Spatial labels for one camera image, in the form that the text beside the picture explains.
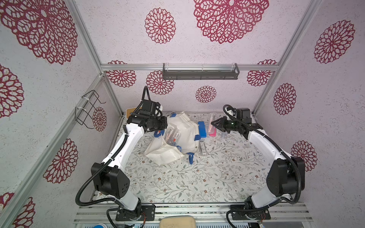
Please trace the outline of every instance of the black bracket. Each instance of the black bracket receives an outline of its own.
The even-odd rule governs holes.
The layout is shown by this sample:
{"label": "black bracket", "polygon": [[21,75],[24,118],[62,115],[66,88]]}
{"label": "black bracket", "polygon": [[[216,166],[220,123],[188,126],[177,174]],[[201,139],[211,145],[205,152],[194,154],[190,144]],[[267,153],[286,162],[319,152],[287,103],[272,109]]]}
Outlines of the black bracket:
{"label": "black bracket", "polygon": [[[231,210],[237,209],[245,209],[245,205],[231,205]],[[271,219],[270,213],[268,209],[258,210],[253,212],[232,212],[232,219],[233,220],[268,220]]]}
{"label": "black bracket", "polygon": [[[143,215],[143,213],[146,215],[146,221],[153,221],[155,220],[155,205],[147,205],[147,206],[142,206],[142,211],[141,211],[141,216],[134,221],[144,221],[145,217]],[[126,209],[121,209],[117,211],[116,214],[116,221],[133,221],[131,220],[131,216],[130,216],[131,211],[126,210]]]}

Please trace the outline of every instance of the wall-mounted shelf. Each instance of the wall-mounted shelf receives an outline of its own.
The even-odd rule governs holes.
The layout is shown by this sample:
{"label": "wall-mounted shelf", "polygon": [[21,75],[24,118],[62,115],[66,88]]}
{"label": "wall-mounted shelf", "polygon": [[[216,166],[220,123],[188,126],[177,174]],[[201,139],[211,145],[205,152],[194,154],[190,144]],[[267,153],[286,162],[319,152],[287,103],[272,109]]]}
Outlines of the wall-mounted shelf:
{"label": "wall-mounted shelf", "polygon": [[164,80],[237,80],[239,69],[237,64],[231,70],[166,70],[163,65]]}

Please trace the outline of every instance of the cable tie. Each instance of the cable tie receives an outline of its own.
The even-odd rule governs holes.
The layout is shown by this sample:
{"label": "cable tie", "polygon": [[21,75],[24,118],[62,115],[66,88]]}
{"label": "cable tie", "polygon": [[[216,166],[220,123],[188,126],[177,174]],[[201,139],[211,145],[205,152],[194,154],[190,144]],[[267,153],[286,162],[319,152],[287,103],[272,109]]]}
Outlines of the cable tie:
{"label": "cable tie", "polygon": [[77,108],[81,108],[81,109],[83,109],[86,112],[86,109],[84,109],[83,107],[77,107]]}

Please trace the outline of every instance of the beige cushion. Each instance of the beige cushion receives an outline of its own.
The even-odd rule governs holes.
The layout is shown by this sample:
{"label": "beige cushion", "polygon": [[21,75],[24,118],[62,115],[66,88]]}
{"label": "beige cushion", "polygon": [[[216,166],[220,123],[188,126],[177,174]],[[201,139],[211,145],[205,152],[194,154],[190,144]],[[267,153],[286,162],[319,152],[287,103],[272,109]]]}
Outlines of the beige cushion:
{"label": "beige cushion", "polygon": [[196,223],[191,216],[175,216],[162,219],[160,228],[196,228]]}

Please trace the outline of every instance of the black cable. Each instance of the black cable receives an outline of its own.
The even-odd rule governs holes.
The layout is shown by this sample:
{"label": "black cable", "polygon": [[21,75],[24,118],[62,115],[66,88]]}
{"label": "black cable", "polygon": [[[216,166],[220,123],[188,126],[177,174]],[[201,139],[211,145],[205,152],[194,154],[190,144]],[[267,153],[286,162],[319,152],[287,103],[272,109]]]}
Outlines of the black cable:
{"label": "black cable", "polygon": [[229,117],[231,118],[232,120],[235,120],[235,121],[238,121],[240,122],[241,124],[243,124],[244,126],[254,130],[255,132],[259,133],[260,135],[262,135],[263,137],[265,137],[271,144],[273,144],[273,146],[278,150],[280,151],[280,153],[285,157],[286,160],[289,161],[290,165],[293,167],[293,170],[294,170],[294,173],[295,173],[295,177],[296,177],[296,180],[297,180],[297,189],[295,191],[295,197],[293,200],[289,200],[288,198],[286,197],[281,197],[280,199],[281,200],[284,200],[284,201],[287,201],[288,203],[290,204],[296,204],[298,201],[299,201],[299,198],[300,198],[300,194],[301,194],[301,177],[300,177],[300,173],[299,173],[299,169],[297,167],[297,165],[295,164],[295,162],[278,146],[278,144],[276,144],[274,142],[274,140],[272,140],[269,136],[267,136],[266,134],[264,134],[263,132],[251,127],[250,125],[240,121],[239,119],[237,119],[236,117],[230,115],[227,111],[226,111],[226,107],[229,107],[231,109],[233,109],[232,106],[226,104],[223,106],[223,111],[224,113]]}
{"label": "black cable", "polygon": [[162,112],[161,112],[160,108],[156,108],[156,109],[157,109],[158,113],[160,114],[160,116],[158,116],[158,117],[163,116],[163,114],[162,114]]}
{"label": "black cable", "polygon": [[141,102],[139,103],[139,105],[137,106],[137,108],[133,111],[133,113],[136,113],[136,110],[138,110],[142,104],[143,104],[143,100],[145,99],[145,93],[147,92],[147,97],[148,97],[148,100],[151,100],[150,98],[150,92],[148,91],[148,86],[144,86],[143,88],[143,94],[142,94],[142,99],[141,99]]}
{"label": "black cable", "polygon": [[109,197],[109,198],[104,198],[104,199],[99,199],[99,200],[94,200],[94,201],[90,201],[90,202],[82,202],[80,201],[80,197],[82,192],[85,190],[85,188],[90,184],[90,182],[97,176],[99,175],[114,159],[115,157],[118,155],[118,153],[122,150],[122,148],[124,147],[125,143],[127,142],[127,138],[128,138],[128,134],[127,134],[127,127],[125,125],[123,125],[123,130],[126,133],[124,135],[124,140],[123,143],[121,144],[121,146],[117,149],[117,151],[112,155],[112,157],[106,162],[104,163],[100,169],[98,169],[79,189],[79,191],[76,194],[75,197],[75,202],[77,205],[79,206],[90,206],[93,204],[98,204],[104,201],[116,201],[115,198]]}
{"label": "black cable", "polygon": [[108,209],[107,210],[107,217],[108,217],[108,220],[109,220],[110,224],[112,224],[112,227],[117,228],[116,225],[113,223],[113,220],[111,219],[110,215],[109,215],[110,211],[115,211],[115,210],[119,210],[119,207]]}

